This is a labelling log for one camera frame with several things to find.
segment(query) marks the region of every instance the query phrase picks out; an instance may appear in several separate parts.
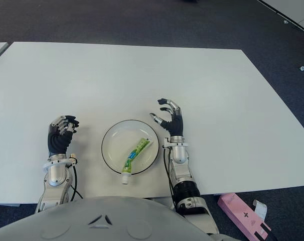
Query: toothpaste tube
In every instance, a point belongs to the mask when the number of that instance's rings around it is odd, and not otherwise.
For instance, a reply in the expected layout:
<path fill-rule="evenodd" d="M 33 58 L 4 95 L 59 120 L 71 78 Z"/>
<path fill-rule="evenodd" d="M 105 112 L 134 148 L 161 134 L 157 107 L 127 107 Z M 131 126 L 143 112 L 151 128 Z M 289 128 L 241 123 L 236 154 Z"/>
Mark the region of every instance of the toothpaste tube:
<path fill-rule="evenodd" d="M 141 138 L 135 149 L 128 155 L 128 158 L 122 169 L 122 184 L 128 184 L 128 178 L 131 176 L 132 161 L 152 142 L 149 139 Z"/>

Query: white paper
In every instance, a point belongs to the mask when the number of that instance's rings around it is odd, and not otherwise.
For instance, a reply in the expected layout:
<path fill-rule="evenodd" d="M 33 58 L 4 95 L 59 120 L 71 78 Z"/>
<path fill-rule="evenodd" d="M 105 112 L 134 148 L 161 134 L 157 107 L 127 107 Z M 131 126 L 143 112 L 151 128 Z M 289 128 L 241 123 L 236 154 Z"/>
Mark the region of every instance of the white paper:
<path fill-rule="evenodd" d="M 264 221 L 267 214 L 267 205 L 259 202 L 258 200 L 253 200 L 253 205 L 256 207 L 254 212 Z"/>

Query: white cap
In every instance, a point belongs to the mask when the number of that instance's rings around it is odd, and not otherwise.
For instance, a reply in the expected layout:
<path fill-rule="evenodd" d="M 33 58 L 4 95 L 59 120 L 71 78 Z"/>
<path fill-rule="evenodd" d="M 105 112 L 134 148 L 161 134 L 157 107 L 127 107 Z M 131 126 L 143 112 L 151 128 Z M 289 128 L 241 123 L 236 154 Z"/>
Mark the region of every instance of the white cap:
<path fill-rule="evenodd" d="M 131 176 L 128 172 L 122 172 L 122 184 L 127 185 L 128 184 L 128 178 Z"/>

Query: robotic arm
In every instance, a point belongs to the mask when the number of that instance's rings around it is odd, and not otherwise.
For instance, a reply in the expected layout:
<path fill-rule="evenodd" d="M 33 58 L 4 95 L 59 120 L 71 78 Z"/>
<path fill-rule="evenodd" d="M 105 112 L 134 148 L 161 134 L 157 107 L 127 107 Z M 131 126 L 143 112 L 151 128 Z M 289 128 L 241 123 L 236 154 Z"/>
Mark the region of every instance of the robotic arm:
<path fill-rule="evenodd" d="M 159 99 L 159 104 L 168 104 L 170 108 L 162 107 L 160 110 L 171 114 L 172 121 L 167 122 L 154 113 L 150 116 L 161 127 L 170 133 L 169 138 L 164 140 L 164 159 L 166 148 L 169 149 L 168 166 L 165 167 L 169 177 L 172 199 L 176 211 L 181 215 L 208 213 L 207 204 L 200 196 L 200 191 L 195 183 L 189 168 L 189 154 L 187 152 L 188 143 L 183 137 L 183 120 L 180 107 L 169 99 Z"/>
<path fill-rule="evenodd" d="M 36 211 L 40 212 L 48 208 L 68 202 L 68 189 L 72 184 L 73 176 L 69 170 L 73 166 L 76 174 L 75 165 L 77 159 L 74 154 L 70 158 L 66 157 L 66 150 L 71 143 L 75 128 L 79 122 L 74 116 L 62 115 L 55 119 L 49 126 L 48 131 L 48 162 L 43 166 L 46 173 L 44 178 L 44 193 L 41 196 Z"/>

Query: pink package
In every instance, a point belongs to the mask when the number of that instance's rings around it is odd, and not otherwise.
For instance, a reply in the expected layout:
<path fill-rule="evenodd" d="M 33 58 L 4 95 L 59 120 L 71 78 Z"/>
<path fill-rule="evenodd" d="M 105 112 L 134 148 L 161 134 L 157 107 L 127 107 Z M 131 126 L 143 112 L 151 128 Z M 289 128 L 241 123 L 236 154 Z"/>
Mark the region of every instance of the pink package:
<path fill-rule="evenodd" d="M 271 228 L 237 194 L 221 195 L 218 205 L 250 241 L 266 240 Z"/>

